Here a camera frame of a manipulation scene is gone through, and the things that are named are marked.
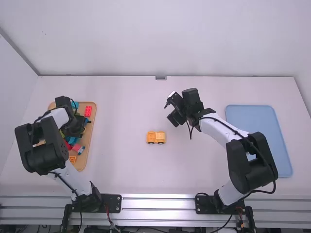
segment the light blue plastic tray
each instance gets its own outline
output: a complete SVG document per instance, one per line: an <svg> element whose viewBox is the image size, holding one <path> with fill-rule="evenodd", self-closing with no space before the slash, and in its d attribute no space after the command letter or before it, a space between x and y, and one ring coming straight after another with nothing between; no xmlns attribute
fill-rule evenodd
<svg viewBox="0 0 311 233"><path fill-rule="evenodd" d="M227 122L250 133L261 132L268 141L279 177L290 177L293 174L276 113L268 105L228 105L225 109Z"/></svg>

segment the orange toy car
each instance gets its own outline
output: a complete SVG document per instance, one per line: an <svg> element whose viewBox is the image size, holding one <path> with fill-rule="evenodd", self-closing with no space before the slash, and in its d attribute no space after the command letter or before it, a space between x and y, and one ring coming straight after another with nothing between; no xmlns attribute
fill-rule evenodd
<svg viewBox="0 0 311 233"><path fill-rule="evenodd" d="M166 143L166 134L163 131L159 131L159 132L149 131L147 133L146 142L148 144L154 144L154 143L164 144Z"/></svg>

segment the white table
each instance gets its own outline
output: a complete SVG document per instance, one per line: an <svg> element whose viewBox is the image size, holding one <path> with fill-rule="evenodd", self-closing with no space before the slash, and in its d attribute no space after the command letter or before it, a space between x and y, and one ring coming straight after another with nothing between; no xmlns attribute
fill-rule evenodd
<svg viewBox="0 0 311 233"><path fill-rule="evenodd" d="M33 122L61 95L96 102L91 148L82 173L102 193L126 197L122 212L112 215L119 225L221 226L228 216L196 215L193 197L202 191L212 194L229 179L226 152L197 131L190 141L186 125L175 128L166 119L173 107L163 108L169 93L191 87L198 88L205 108L223 118L229 104L268 104L275 109L294 174L277 180L273 196L253 194L246 203L254 207L258 226L311 227L311 119L292 77L167 77L166 81L151 76L40 77L23 123ZM146 144L149 130L165 131L167 143ZM69 194L53 180L23 168L16 142L0 185L0 203L11 207L0 210L0 224L59 224L69 202ZM13 208L21 206L19 211ZM29 206L40 208L29 211ZM104 219L105 214L84 214L84 224L107 225ZM78 221L73 214L72 223Z"/></svg>

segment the metal frame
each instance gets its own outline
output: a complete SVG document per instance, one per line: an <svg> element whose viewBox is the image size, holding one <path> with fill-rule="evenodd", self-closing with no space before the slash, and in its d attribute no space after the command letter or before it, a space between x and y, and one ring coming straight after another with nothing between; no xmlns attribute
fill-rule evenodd
<svg viewBox="0 0 311 233"><path fill-rule="evenodd" d="M220 227L228 215L197 215L194 195L122 194L122 211L111 214L120 226ZM0 196L0 224L60 225L70 197ZM259 228L311 228L311 196L252 195L245 200ZM235 227L236 217L228 227ZM72 213L71 225L80 224ZM83 225L108 226L105 213L83 213Z"/></svg>

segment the toy block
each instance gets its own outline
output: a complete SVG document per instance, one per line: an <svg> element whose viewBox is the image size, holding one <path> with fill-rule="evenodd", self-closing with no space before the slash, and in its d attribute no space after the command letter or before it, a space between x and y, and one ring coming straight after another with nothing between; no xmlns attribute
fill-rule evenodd
<svg viewBox="0 0 311 233"><path fill-rule="evenodd" d="M78 155L82 154L85 148L85 146L80 147L80 149L78 150Z"/></svg>
<svg viewBox="0 0 311 233"><path fill-rule="evenodd" d="M74 145L76 144L76 142L78 141L77 137L66 137L65 140L70 144L70 145Z"/></svg>
<svg viewBox="0 0 311 233"><path fill-rule="evenodd" d="M82 154L82 152L84 151L85 148L86 148L85 146L80 146L78 143L76 143L76 144L73 146L72 149L73 149L75 152L77 152L78 155L80 155L80 154Z"/></svg>
<svg viewBox="0 0 311 233"><path fill-rule="evenodd" d="M74 106L74 104L76 104L76 106L77 106L77 109L79 108L79 102L73 102L73 101L71 101L71 106L72 106L72 109L75 111L75 109L76 109L76 106Z"/></svg>
<svg viewBox="0 0 311 233"><path fill-rule="evenodd" d="M74 164L76 162L77 157L75 156L69 156L69 161Z"/></svg>
<svg viewBox="0 0 311 233"><path fill-rule="evenodd" d="M84 111L84 117L90 117L92 113L92 106L86 106L86 110Z"/></svg>
<svg viewBox="0 0 311 233"><path fill-rule="evenodd" d="M72 149L72 145L70 145L66 140L64 140L64 141L65 141L67 149L71 150Z"/></svg>

